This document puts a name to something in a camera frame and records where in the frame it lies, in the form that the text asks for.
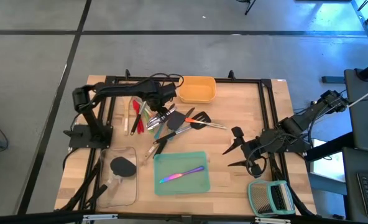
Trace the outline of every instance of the rainbow knife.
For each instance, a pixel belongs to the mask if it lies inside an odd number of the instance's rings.
[[[182,177],[182,176],[187,175],[187,174],[192,174],[194,172],[203,171],[204,169],[205,169],[204,166],[200,166],[200,167],[197,167],[195,169],[189,170],[189,171],[184,172],[184,173],[172,174],[172,175],[167,176],[167,177],[163,178],[162,180],[160,180],[159,183],[161,184],[161,183],[164,183],[164,182],[168,182],[168,181],[177,179],[177,178]]]

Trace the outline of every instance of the gray floor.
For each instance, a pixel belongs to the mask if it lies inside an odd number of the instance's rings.
[[[75,30],[84,5],[79,0],[2,0],[0,29]],[[228,0],[99,0],[91,4],[85,30],[363,30],[348,2],[266,0],[257,1],[248,16],[245,9],[245,4]],[[11,142],[0,152],[0,215],[14,213],[72,40],[70,35],[0,36],[0,127]],[[304,108],[325,90],[345,88],[322,84],[321,76],[340,76],[344,69],[367,65],[367,37],[82,36],[29,212],[53,209],[69,141],[62,131],[75,115],[71,91],[85,84],[88,75],[123,75],[129,69],[144,76],[165,72],[226,77],[234,70],[240,78],[287,79],[293,107]],[[318,123],[313,137],[330,140],[350,130],[347,111]],[[340,212],[323,209],[338,200],[335,195],[313,193],[318,213]]]

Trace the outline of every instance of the kitchen utensil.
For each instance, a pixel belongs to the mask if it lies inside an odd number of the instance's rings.
[[[152,113],[147,107],[144,108],[144,111],[148,114],[149,117],[152,117]]]
[[[124,96],[123,99],[123,105],[124,105],[124,135],[129,134],[129,107],[130,107],[130,96]]]
[[[147,112],[147,108],[144,109],[144,118],[145,118],[145,122],[148,123],[149,120],[151,119],[151,117],[149,116],[148,112]],[[150,133],[154,133],[154,130],[151,129],[151,130],[148,130]]]
[[[248,185],[247,195],[252,210],[258,217],[296,213],[292,194],[284,180],[255,180]]]
[[[198,124],[205,124],[214,128],[221,128],[221,129],[227,129],[225,126],[221,125],[221,124],[214,124],[214,123],[207,123],[207,122],[203,122],[203,121],[197,121],[191,118],[185,118],[186,122],[189,123],[198,123]]]
[[[160,153],[163,151],[163,149],[164,149],[164,148],[165,148],[165,146],[166,146],[166,143],[167,143],[167,140],[161,141],[161,142],[159,143],[158,149],[157,149],[157,151],[155,152],[154,157],[155,157],[156,155],[160,154]]]
[[[203,171],[204,169],[205,169],[204,166],[200,166],[200,167],[197,167],[195,169],[189,170],[189,171],[184,172],[184,173],[172,174],[172,175],[170,175],[168,177],[165,177],[162,180],[160,180],[159,183],[161,184],[161,183],[164,183],[164,182],[168,182],[168,181],[183,177],[184,175],[192,174],[194,172]]]
[[[216,97],[216,80],[213,77],[184,76],[178,89],[183,103],[210,103]]]
[[[146,153],[144,156],[144,160],[142,161],[142,166],[145,165],[147,163],[148,158],[152,155],[153,152],[155,152],[157,146],[152,146]]]
[[[147,123],[147,129],[154,129],[156,126],[166,122],[168,120],[168,117],[171,113],[173,113],[176,110],[176,108],[172,108],[166,113],[157,113],[155,116],[153,116],[149,122]]]
[[[121,183],[122,177],[131,177],[136,174],[137,171],[136,165],[121,156],[114,158],[109,164],[109,167],[111,168],[113,175],[85,203],[85,208],[88,208],[93,202],[95,202],[97,198],[99,198],[101,194],[103,194],[107,190],[114,179],[118,180],[119,183]]]
[[[197,115],[192,117],[192,119],[195,119],[195,120],[198,120],[198,121],[204,121],[204,122],[208,122],[208,123],[211,122],[211,119],[209,118],[209,116],[204,111],[198,113]],[[205,127],[205,126],[206,126],[205,124],[191,123],[188,126],[185,126],[183,128],[179,128],[177,131],[172,132],[172,133],[170,133],[170,134],[154,141],[154,144],[160,143],[163,140],[169,139],[169,138],[175,136],[176,134],[180,134],[180,133],[182,133],[186,130],[189,130],[191,128],[199,130],[199,129]]]
[[[141,106],[139,106],[140,105],[139,102],[137,102],[136,100],[133,100],[133,108],[136,110],[137,116],[136,116],[136,120],[134,121],[134,124],[133,124],[130,135],[134,134],[134,131],[136,131],[136,128],[137,128],[137,133],[138,134],[140,134],[141,132],[144,132],[144,125],[142,124],[141,114],[142,114],[146,104],[147,104],[147,102],[144,101],[144,102],[142,102]]]
[[[184,123],[185,118],[190,117],[192,111],[194,110],[195,108],[191,108],[185,115],[178,111],[174,111],[169,116],[169,120],[167,121],[167,127],[172,131],[176,131]]]
[[[170,105],[169,110],[173,109],[173,108],[174,108],[174,106],[175,106],[175,104]],[[162,123],[162,124],[159,126],[159,129],[158,129],[157,133],[156,133],[156,134],[155,134],[155,136],[154,136],[154,139],[155,139],[155,140],[156,140],[156,139],[158,139],[158,138],[160,137],[160,133],[162,132],[163,127],[165,126],[165,123],[166,123],[166,122]]]

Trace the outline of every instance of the orange plastic bin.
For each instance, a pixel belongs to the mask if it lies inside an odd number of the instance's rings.
[[[184,83],[178,89],[178,97],[184,103],[210,103],[215,96],[216,80],[213,77],[184,76]]]

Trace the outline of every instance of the wooden table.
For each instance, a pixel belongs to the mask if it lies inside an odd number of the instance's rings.
[[[105,76],[90,75],[88,84],[104,82]],[[275,105],[278,119],[281,120],[293,114],[292,103],[285,80],[272,80]],[[254,215],[247,198],[247,185],[254,180],[244,167],[228,167],[227,165],[244,160],[242,151],[238,148],[222,155],[231,145],[233,135],[231,128],[240,126],[245,133],[245,139],[250,140],[260,135],[263,128],[263,118],[260,107],[258,87],[250,83],[217,83],[216,98],[210,104],[182,103],[174,98],[178,111],[186,113],[195,107],[192,115],[205,111],[215,123],[223,124],[227,131],[217,128],[203,128],[190,130],[168,142],[163,153],[204,151],[208,158],[211,189],[203,194],[188,194],[175,196],[158,196],[154,192],[154,165],[150,158],[144,166],[139,166],[137,172],[138,193],[137,200],[132,205],[109,208],[97,208],[97,212],[116,213],[152,213],[152,214],[191,214],[191,215],[224,215],[224,216],[252,216]],[[104,118],[107,117],[108,99]],[[270,126],[272,115],[268,103],[267,111]],[[145,133],[125,136],[123,131],[123,100],[116,98],[112,125],[114,126],[111,149],[131,146],[136,149],[137,157],[141,160],[152,145],[153,134]],[[135,120],[135,111],[130,110],[129,129]],[[89,149],[79,149],[67,160],[60,190],[58,191],[55,208],[64,206],[82,184],[88,162]],[[306,165],[301,157],[294,153],[286,153],[286,162],[290,183],[301,201],[307,208],[316,212],[311,187],[308,180]],[[269,164],[261,179],[271,180]]]

